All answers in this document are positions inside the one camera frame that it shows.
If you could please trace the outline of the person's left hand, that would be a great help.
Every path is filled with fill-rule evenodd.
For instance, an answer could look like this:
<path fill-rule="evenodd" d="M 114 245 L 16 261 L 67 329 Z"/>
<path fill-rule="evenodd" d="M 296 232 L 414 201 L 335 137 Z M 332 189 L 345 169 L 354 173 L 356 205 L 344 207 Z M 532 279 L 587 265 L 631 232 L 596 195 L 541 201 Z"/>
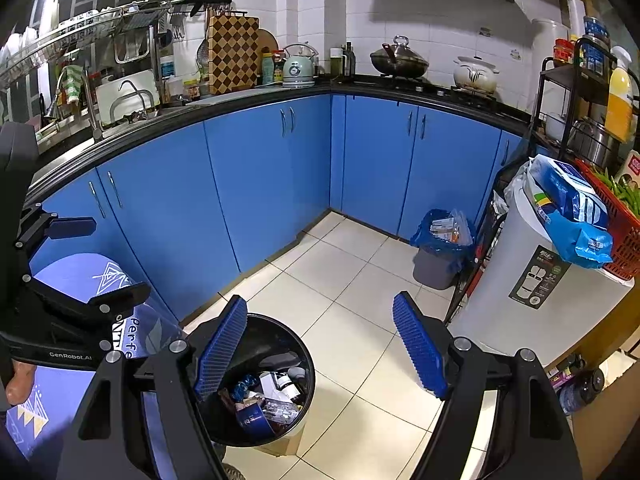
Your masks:
<path fill-rule="evenodd" d="M 10 405 L 17 405 L 24 403 L 30 396 L 37 367 L 17 360 L 13 360 L 12 365 L 14 373 L 6 386 L 6 398 Z"/>

